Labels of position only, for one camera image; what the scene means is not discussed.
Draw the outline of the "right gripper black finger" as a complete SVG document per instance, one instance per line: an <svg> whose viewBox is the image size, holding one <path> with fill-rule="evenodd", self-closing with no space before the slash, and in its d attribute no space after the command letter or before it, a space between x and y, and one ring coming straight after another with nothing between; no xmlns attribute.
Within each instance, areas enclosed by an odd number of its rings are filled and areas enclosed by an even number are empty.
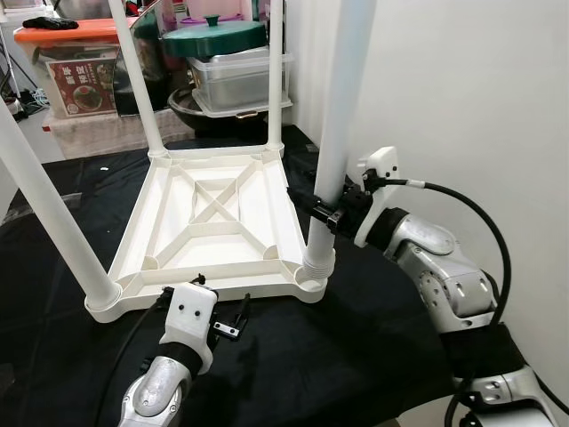
<svg viewBox="0 0 569 427"><path fill-rule="evenodd" d="M314 194L306 194L301 189L294 187L288 188L288 197L293 202L296 210L301 214L306 214L318 222L325 225L338 225L342 217L342 212L337 210L336 207L330 206L322 202Z"/></svg>

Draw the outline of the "white plastic table top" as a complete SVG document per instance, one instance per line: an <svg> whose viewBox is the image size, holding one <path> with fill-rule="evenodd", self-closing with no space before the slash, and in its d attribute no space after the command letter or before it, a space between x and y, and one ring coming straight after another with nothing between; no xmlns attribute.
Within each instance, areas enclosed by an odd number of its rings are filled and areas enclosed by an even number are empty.
<svg viewBox="0 0 569 427"><path fill-rule="evenodd" d="M163 288L203 276L221 301L291 296L318 302L328 280L302 264L300 217L280 149L171 149L151 159L108 273L107 322L146 309Z"/></svg>

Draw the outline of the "black tablecloth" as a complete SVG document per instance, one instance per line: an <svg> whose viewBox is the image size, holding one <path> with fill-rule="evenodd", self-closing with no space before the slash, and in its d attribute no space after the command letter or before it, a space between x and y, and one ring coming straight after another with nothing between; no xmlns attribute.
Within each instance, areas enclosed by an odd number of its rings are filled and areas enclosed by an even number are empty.
<svg viewBox="0 0 569 427"><path fill-rule="evenodd" d="M99 324L36 216L0 225L0 427L117 427L164 318ZM214 355L181 427L373 427L454 391L413 280L346 239L320 301L256 298L239 341Z"/></svg>

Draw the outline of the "clear plastic container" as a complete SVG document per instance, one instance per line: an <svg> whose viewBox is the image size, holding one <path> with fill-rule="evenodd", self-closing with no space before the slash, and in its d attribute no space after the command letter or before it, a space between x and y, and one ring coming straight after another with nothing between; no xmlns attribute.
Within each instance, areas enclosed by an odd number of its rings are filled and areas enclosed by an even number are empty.
<svg viewBox="0 0 569 427"><path fill-rule="evenodd" d="M212 118L240 117L267 111L271 58L267 46L231 54L215 54L207 60L188 58L196 83L194 101Z"/></svg>

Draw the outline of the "black wok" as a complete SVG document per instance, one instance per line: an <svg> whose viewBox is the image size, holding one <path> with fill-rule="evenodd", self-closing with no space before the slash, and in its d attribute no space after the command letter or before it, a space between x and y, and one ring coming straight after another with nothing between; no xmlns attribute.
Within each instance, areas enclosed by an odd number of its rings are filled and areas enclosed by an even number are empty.
<svg viewBox="0 0 569 427"><path fill-rule="evenodd" d="M167 105L184 125L195 131L196 137L248 137L268 130L265 113L253 113L251 117L208 117L192 97L191 86L173 91Z"/></svg>

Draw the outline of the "beige cloth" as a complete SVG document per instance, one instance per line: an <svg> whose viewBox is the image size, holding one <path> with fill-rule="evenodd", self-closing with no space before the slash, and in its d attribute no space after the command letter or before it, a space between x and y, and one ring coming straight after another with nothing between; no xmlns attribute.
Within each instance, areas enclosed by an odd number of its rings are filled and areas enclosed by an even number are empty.
<svg viewBox="0 0 569 427"><path fill-rule="evenodd" d="M42 121L58 145L62 157L75 159L146 148L148 140L139 117L101 117L60 119L49 114Z"/></svg>

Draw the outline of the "black bag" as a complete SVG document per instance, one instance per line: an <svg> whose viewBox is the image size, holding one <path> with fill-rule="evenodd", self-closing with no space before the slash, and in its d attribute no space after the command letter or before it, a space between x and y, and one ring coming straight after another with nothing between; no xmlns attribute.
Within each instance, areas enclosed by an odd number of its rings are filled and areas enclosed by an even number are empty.
<svg viewBox="0 0 569 427"><path fill-rule="evenodd" d="M135 49L155 111L167 109L173 91L188 85L187 64L166 51L162 40L178 28L173 0L125 0Z"/></svg>

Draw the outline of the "green pot lid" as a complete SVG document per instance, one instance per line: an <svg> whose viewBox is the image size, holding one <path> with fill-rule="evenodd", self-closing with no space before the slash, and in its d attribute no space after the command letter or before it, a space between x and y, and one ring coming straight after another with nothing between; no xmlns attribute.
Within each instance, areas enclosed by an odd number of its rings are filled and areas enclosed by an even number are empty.
<svg viewBox="0 0 569 427"><path fill-rule="evenodd" d="M166 52L174 57L200 58L245 52L268 44L267 29L259 21L220 21L219 15L207 15L204 19L204 25L175 29L160 36Z"/></svg>

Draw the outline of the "red printed box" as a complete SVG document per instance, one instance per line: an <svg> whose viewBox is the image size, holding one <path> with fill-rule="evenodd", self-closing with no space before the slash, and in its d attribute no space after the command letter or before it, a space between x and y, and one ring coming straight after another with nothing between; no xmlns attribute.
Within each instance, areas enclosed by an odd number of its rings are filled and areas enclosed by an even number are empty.
<svg viewBox="0 0 569 427"><path fill-rule="evenodd" d="M53 114L59 118L97 117L114 113L116 61L55 60L46 62L54 84Z"/></svg>

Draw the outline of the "pink box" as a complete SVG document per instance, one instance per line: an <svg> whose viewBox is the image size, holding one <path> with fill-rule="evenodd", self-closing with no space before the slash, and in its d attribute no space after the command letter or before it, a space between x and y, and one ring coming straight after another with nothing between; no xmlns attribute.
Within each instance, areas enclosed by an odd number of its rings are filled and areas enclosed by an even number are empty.
<svg viewBox="0 0 569 427"><path fill-rule="evenodd" d="M207 17L218 21L243 20L240 0L171 0L175 18L183 24L205 24Z"/></svg>

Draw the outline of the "orange lidded storage box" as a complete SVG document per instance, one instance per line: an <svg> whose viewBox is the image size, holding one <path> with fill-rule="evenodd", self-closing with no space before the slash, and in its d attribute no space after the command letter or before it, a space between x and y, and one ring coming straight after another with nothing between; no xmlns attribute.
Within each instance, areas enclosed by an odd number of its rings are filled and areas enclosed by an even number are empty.
<svg viewBox="0 0 569 427"><path fill-rule="evenodd" d="M131 83L126 74L122 50L116 36L114 21L110 18L79 20L80 28L70 31L45 31L45 29L18 28L13 40L23 49L33 68L34 77L44 89L46 102L52 111L54 84L46 69L46 62L55 60L96 60L111 58L116 61L114 72L114 97L118 115L135 115L137 103L133 98Z"/></svg>

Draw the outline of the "small black handheld device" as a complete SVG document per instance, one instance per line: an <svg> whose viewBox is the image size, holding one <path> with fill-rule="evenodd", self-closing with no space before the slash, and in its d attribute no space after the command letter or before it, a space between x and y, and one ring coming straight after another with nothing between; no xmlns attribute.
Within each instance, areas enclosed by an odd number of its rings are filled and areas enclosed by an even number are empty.
<svg viewBox="0 0 569 427"><path fill-rule="evenodd" d="M45 29L45 31L70 31L71 29L80 28L80 25L78 25L77 21L66 20L66 18L39 16L24 20L23 28Z"/></svg>

